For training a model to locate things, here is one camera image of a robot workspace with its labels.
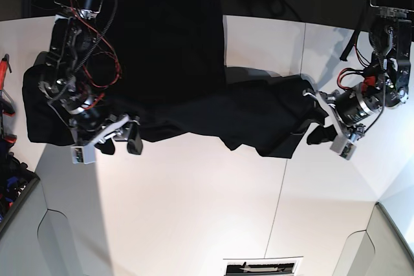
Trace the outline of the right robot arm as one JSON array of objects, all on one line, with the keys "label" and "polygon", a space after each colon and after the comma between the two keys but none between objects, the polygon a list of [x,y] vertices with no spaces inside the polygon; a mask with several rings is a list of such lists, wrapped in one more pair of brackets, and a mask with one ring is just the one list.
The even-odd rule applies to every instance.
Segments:
[{"label": "right robot arm", "polygon": [[63,11],[56,15],[46,71],[38,87],[48,106],[71,133],[76,163],[93,162],[94,150],[114,152],[115,141],[125,142],[127,152],[140,155],[143,143],[139,119],[112,112],[104,103],[105,91],[121,77],[115,49],[105,35],[118,5],[114,4],[104,27],[93,26],[104,0],[54,0]]}]

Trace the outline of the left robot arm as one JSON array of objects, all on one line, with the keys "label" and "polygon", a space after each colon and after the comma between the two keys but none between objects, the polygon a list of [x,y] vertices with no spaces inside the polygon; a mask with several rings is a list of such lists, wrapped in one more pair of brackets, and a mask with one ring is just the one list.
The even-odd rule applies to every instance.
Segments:
[{"label": "left robot arm", "polygon": [[358,24],[341,61],[354,51],[361,69],[344,68],[337,76],[337,89],[322,94],[332,109],[336,125],[319,126],[308,138],[309,145],[346,142],[362,138],[370,127],[362,120],[379,118],[385,109],[406,103],[411,72],[413,0],[365,0]]}]

